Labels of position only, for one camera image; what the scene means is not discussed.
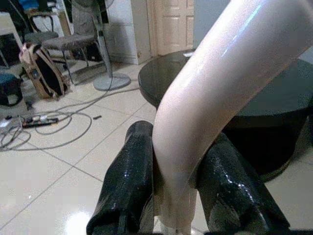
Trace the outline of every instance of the white door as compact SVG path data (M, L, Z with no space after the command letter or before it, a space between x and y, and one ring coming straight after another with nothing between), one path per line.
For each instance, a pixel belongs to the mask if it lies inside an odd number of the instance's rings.
M156 0L159 55L193 47L194 0Z

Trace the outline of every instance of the round dark table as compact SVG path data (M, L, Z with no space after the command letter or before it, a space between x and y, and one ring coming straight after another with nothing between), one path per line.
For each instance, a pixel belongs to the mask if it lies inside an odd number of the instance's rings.
M138 75L145 99L159 106L166 90L189 58L185 50L147 63ZM290 65L259 92L224 128L248 162L268 180L282 172L295 142L313 110L313 65Z

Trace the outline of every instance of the gray cushion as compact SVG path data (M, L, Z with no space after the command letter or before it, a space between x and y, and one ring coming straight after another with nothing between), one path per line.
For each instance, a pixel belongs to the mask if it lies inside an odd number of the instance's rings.
M25 35L25 42L41 44L45 40L57 38L58 36L59 35L56 32L27 33Z
M95 42L94 35L78 35L59 37L46 40L42 43L43 48L55 50L76 50L87 47Z

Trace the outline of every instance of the door frame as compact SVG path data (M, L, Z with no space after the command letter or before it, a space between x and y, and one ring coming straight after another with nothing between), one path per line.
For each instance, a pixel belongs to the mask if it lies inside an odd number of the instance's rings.
M157 51L157 18L156 18L156 0L147 0L148 25L150 37L151 56L158 56Z

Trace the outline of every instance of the white tile floor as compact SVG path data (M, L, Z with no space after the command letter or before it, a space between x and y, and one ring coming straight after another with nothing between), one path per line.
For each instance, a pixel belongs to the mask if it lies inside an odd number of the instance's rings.
M141 67L118 66L132 79L124 90L138 87L136 79ZM103 94L90 82L72 90L59 101L36 101L35 111L56 109ZM105 98L84 113L102 117L94 120L86 135L72 144L45 151L0 153L0 234L86 234L104 175L121 149L128 127L141 119L153 123L156 114L138 90ZM87 125L87 118L76 116L52 138L32 131L24 148L68 141ZM291 227L298 229L313 228L313 148L307 140L304 131L294 161L281 176L267 183ZM155 222L155 231L159 231L159 221ZM192 225L195 235L207 230L199 196Z

